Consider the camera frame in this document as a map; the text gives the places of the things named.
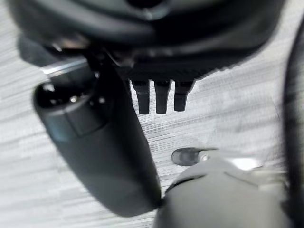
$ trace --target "black plastic part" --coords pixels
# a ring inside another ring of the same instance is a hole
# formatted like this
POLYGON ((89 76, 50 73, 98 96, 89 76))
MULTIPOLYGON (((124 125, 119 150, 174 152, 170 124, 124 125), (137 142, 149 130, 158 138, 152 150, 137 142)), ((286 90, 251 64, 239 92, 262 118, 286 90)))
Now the black plastic part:
POLYGON ((155 81, 154 88, 156 93, 156 113, 167 113, 168 94, 171 87, 171 81, 155 81))
POLYGON ((150 112, 150 82, 133 81, 133 88, 136 91, 139 114, 149 114, 150 112))
POLYGON ((188 93, 194 85, 193 81, 189 82, 175 82, 174 93, 174 110, 177 112, 185 111, 188 93))
POLYGON ((181 166, 192 166, 199 162, 200 148, 179 148, 172 153, 171 160, 174 164, 181 166))
POLYGON ((289 178, 289 211, 295 228, 304 227, 304 17, 288 60, 284 90, 285 163, 289 178))
POLYGON ((34 107, 90 193, 117 215, 140 215, 159 206, 158 175, 123 81, 106 64, 100 75, 91 93, 54 107, 39 86, 34 107))

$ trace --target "gray wood-grain floor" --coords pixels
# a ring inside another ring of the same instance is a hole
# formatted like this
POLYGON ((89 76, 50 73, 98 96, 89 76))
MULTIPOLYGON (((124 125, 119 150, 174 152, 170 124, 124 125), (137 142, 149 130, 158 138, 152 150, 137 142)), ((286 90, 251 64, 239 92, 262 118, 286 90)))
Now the gray wood-grain floor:
MULTIPOLYGON (((139 116, 162 189, 183 171, 173 150, 213 146, 252 154, 280 167, 281 96, 285 61, 303 0, 289 0, 278 32, 264 51, 232 70, 196 83, 187 111, 139 116)), ((34 85, 45 76, 18 58, 17 29, 0 2, 0 227, 145 228, 154 213, 118 218, 96 202, 57 153, 31 106, 34 85)))

